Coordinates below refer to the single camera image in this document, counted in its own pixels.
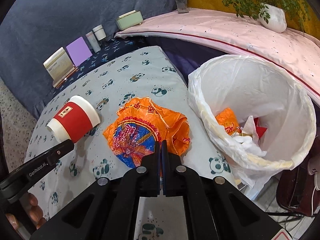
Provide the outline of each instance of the orange plastic bag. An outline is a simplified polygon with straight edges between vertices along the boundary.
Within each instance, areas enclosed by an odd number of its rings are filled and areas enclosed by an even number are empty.
[[[149,97],[133,98],[121,108],[118,119],[103,132],[114,154],[128,167],[140,166],[154,152],[156,141],[167,141],[168,151],[182,155],[189,147],[187,117],[157,106]]]
[[[216,120],[218,124],[224,126],[228,135],[233,135],[235,132],[241,133],[236,115],[230,108],[226,108],[218,114]]]

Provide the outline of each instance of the finger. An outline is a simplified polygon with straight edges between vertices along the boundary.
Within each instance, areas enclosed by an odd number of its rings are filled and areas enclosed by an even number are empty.
[[[43,217],[43,211],[39,206],[33,206],[29,211],[29,215],[34,222],[38,223]]]
[[[32,206],[37,206],[38,205],[38,199],[36,198],[35,195],[29,193],[28,194],[28,200],[29,200],[29,203],[32,205]]]
[[[45,220],[45,218],[41,218],[37,224],[37,229],[39,229],[41,226],[43,226],[43,224],[47,222],[47,220]]]
[[[7,217],[13,228],[17,230],[19,228],[19,221],[16,219],[16,217],[12,214],[5,214],[5,216]]]

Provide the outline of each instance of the white flower pot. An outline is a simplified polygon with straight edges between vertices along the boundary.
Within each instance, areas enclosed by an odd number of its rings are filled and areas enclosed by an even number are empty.
[[[259,20],[262,23],[262,25],[265,26],[267,29],[277,33],[284,32],[287,28],[284,10],[269,4],[266,4],[266,6],[268,6],[268,9],[265,8],[264,11],[270,14],[270,19],[268,19],[269,22],[266,23],[266,21],[259,15]]]

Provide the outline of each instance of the tile floor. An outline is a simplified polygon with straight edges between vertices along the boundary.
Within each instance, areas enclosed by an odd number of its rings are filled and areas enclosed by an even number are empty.
[[[4,131],[4,152],[9,171],[12,171],[23,164],[36,120],[12,95],[1,79],[0,111]],[[264,211],[284,212],[276,202],[278,180],[279,178],[272,177],[254,201]],[[273,217],[276,221],[286,218]],[[312,221],[313,218],[306,217],[302,221],[289,222],[286,224],[286,229],[292,235],[293,240],[298,240]]]

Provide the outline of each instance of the metal screw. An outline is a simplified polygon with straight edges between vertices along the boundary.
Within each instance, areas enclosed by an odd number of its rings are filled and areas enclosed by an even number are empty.
[[[136,169],[137,173],[145,173],[147,171],[146,167],[140,166]]]
[[[106,185],[107,183],[108,183],[108,179],[105,178],[105,177],[102,177],[102,178],[98,179],[98,184],[99,184],[100,186],[104,186],[104,185]]]
[[[185,172],[187,168],[183,165],[179,165],[176,167],[177,172]]]
[[[224,184],[226,182],[226,180],[224,179],[224,177],[215,177],[214,181],[217,183],[217,184]]]

